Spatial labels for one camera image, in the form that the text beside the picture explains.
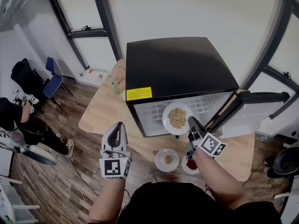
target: beige food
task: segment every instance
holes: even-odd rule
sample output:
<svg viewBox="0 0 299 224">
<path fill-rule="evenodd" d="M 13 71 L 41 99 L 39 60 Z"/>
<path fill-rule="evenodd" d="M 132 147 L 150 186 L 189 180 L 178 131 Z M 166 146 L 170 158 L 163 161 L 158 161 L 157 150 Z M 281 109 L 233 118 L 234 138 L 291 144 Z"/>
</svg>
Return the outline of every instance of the beige food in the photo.
<svg viewBox="0 0 299 224">
<path fill-rule="evenodd" d="M 182 110 L 181 108 L 175 108 L 170 111 L 168 118 L 172 127 L 181 129 L 187 121 L 186 111 Z"/>
<path fill-rule="evenodd" d="M 166 155 L 166 157 L 165 157 L 165 163 L 166 164 L 171 164 L 172 163 L 172 157 L 170 155 Z"/>
</svg>

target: white bowl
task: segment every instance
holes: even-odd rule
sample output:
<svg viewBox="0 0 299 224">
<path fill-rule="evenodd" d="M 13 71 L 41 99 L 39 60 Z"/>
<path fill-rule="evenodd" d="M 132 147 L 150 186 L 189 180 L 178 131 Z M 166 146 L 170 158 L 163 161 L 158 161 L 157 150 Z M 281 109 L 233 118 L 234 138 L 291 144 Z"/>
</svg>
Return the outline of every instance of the white bowl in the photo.
<svg viewBox="0 0 299 224">
<path fill-rule="evenodd" d="M 186 122 L 185 122 L 185 125 L 181 129 L 172 127 L 170 124 L 170 120 L 168 118 L 170 111 L 175 108 L 181 108 L 182 110 L 186 111 Z M 192 116 L 192 111 L 187 105 L 179 103 L 179 102 L 174 102 L 174 103 L 169 104 L 163 112 L 163 116 L 162 116 L 163 125 L 169 133 L 174 134 L 174 135 L 182 135 L 182 134 L 188 132 L 188 130 L 190 129 L 189 124 L 188 124 L 188 119 L 190 116 Z"/>
<path fill-rule="evenodd" d="M 199 170 L 198 168 L 195 169 L 195 170 L 191 170 L 188 168 L 187 166 L 187 159 L 186 159 L 186 156 L 184 155 L 183 159 L 182 159 L 182 168 L 183 170 L 188 173 L 188 174 L 192 174 L 192 175 L 195 175 L 195 174 L 198 174 L 199 173 Z"/>
<path fill-rule="evenodd" d="M 165 163 L 165 157 L 170 155 L 172 157 L 172 162 L 170 164 Z M 160 150 L 155 156 L 156 167 L 163 172 L 171 172 L 178 167 L 179 155 L 176 151 L 171 148 L 165 148 Z"/>
</svg>

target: white cable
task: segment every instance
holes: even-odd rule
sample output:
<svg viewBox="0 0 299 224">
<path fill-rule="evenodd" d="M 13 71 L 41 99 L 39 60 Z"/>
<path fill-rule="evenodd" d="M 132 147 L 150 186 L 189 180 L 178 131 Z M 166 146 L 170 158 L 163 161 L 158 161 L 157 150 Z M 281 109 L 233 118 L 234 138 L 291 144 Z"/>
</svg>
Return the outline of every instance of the white cable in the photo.
<svg viewBox="0 0 299 224">
<path fill-rule="evenodd" d="M 57 172 L 54 168 L 52 168 L 51 166 L 48 165 L 48 167 L 50 167 L 50 169 L 53 169 L 56 173 L 58 173 L 60 176 L 64 177 L 65 179 L 69 180 L 70 182 L 72 182 L 78 189 L 79 191 L 81 192 L 82 194 L 82 197 L 83 197 L 83 201 L 84 201 L 84 204 L 85 204 L 85 207 L 89 210 L 89 208 L 87 207 L 86 205 L 86 202 L 85 202 L 85 198 L 84 198 L 84 195 L 83 195 L 83 192 L 81 191 L 81 189 L 70 179 L 68 179 L 67 177 L 63 176 L 62 174 L 60 174 L 59 172 Z"/>
</svg>

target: blue chair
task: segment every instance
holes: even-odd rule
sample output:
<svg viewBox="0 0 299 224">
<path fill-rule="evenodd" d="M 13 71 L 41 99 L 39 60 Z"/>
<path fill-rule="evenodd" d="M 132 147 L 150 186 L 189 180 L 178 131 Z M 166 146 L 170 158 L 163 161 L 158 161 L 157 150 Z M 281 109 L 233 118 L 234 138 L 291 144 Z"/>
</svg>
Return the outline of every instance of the blue chair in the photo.
<svg viewBox="0 0 299 224">
<path fill-rule="evenodd" d="M 43 93 L 46 97 L 48 97 L 54 104 L 56 104 L 61 110 L 63 110 L 60 105 L 56 102 L 54 95 L 56 91 L 61 87 L 64 91 L 67 90 L 72 96 L 73 94 L 69 91 L 69 89 L 63 84 L 63 76 L 62 73 L 57 66 L 55 60 L 52 57 L 47 58 L 46 69 L 52 72 L 53 77 L 51 80 L 47 80 L 45 87 L 43 89 Z"/>
</svg>

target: white marker cube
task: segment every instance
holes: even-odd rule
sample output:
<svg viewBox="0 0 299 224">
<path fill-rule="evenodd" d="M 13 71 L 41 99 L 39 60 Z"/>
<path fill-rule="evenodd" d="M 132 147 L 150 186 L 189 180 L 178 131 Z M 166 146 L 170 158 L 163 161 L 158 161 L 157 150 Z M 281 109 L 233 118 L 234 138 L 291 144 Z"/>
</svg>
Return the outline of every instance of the white marker cube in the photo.
<svg viewBox="0 0 299 224">
<path fill-rule="evenodd" d="M 126 179 L 131 160 L 125 158 L 99 159 L 102 176 L 108 179 Z"/>
<path fill-rule="evenodd" d="M 218 157 L 224 150 L 227 144 L 220 138 L 207 133 L 202 142 L 195 146 L 195 148 L 202 149 L 205 153 L 211 157 Z"/>
</svg>

